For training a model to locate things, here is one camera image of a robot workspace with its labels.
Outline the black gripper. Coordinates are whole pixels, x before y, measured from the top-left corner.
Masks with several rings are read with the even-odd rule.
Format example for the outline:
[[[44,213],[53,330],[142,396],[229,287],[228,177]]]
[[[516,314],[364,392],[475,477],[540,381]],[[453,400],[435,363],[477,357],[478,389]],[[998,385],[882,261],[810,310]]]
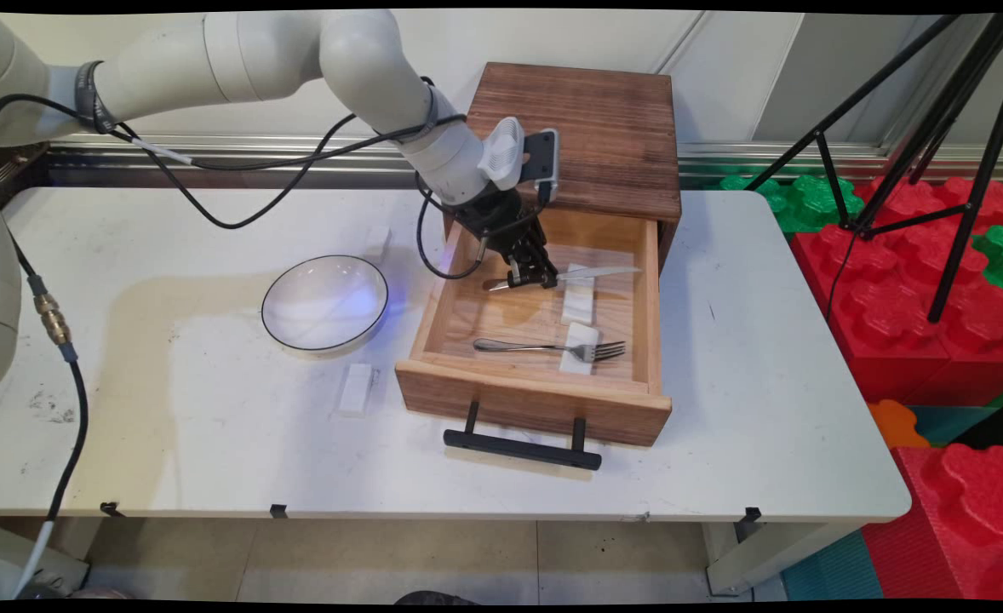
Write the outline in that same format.
[[[469,202],[452,206],[455,220],[478,239],[487,240],[487,249],[510,256],[507,284],[556,287],[557,268],[544,249],[546,236],[539,221],[546,206],[544,195],[536,201],[522,198],[517,190],[485,189]]]

